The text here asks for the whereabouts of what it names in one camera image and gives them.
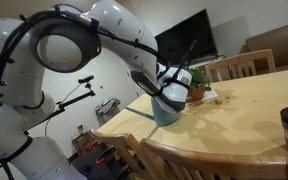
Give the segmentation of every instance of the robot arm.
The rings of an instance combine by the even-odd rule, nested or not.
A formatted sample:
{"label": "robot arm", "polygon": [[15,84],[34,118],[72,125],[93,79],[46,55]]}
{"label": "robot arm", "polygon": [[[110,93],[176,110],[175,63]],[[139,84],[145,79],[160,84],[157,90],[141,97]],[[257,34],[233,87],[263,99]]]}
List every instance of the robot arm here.
{"label": "robot arm", "polygon": [[[58,8],[22,19],[24,23],[10,35],[18,31],[12,42],[14,44],[20,40],[20,36],[29,34],[30,52],[42,66],[62,73],[74,72],[99,55],[103,46],[124,60],[132,79],[163,109],[173,113],[184,109],[191,75],[184,70],[177,71],[177,68],[156,63],[156,58],[166,59],[156,52],[154,36],[115,1],[99,1],[87,13]],[[8,38],[4,45],[0,64],[10,61],[14,49],[10,41]],[[3,84],[1,69],[2,65],[0,86]]]}

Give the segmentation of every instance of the chair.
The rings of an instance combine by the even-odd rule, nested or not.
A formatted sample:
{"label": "chair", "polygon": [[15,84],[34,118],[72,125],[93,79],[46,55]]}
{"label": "chair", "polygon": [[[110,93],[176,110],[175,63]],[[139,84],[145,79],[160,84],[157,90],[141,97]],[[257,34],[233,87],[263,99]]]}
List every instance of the chair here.
{"label": "chair", "polygon": [[143,139],[146,151],[162,158],[180,180],[288,179],[288,158],[186,151]]}
{"label": "chair", "polygon": [[[92,137],[99,143],[104,143],[108,147],[114,146],[117,155],[119,155],[132,169],[131,179],[161,179],[160,173],[152,163],[149,157],[147,157],[144,150],[140,147],[139,142],[134,138],[132,134],[119,134],[109,135],[102,134],[95,130],[90,131]],[[138,157],[145,166],[143,169],[140,163],[137,162]]]}
{"label": "chair", "polygon": [[205,66],[206,75],[214,82],[212,72],[216,72],[219,81],[257,75],[255,60],[267,61],[269,72],[276,72],[274,57],[271,49],[253,51],[216,61]]}

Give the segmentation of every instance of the flower pot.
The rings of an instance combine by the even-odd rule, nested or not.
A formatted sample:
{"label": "flower pot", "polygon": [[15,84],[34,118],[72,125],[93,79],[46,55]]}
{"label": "flower pot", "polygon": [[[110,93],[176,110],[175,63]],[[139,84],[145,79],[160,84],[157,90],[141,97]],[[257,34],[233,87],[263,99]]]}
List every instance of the flower pot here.
{"label": "flower pot", "polygon": [[200,101],[204,98],[204,87],[200,86],[199,88],[190,89],[187,94],[186,102],[192,103],[196,101]]}

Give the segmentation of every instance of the potted plant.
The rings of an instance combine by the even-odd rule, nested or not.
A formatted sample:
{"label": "potted plant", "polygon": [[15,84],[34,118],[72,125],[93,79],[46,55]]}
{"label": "potted plant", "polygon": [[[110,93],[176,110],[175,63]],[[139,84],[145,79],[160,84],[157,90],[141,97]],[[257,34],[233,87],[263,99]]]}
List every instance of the potted plant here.
{"label": "potted plant", "polygon": [[187,102],[196,102],[204,98],[205,91],[211,91],[210,81],[204,70],[190,68],[188,72],[192,75],[190,89],[187,95]]}

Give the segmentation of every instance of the black tv screen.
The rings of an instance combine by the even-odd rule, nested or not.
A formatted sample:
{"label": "black tv screen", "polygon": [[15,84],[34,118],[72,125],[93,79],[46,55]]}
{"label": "black tv screen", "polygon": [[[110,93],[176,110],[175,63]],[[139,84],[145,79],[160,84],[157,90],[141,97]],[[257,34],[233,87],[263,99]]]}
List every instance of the black tv screen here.
{"label": "black tv screen", "polygon": [[181,62],[194,40],[198,42],[191,56],[192,62],[217,55],[206,9],[155,36],[155,39],[158,52],[168,58],[171,65],[178,65]]}

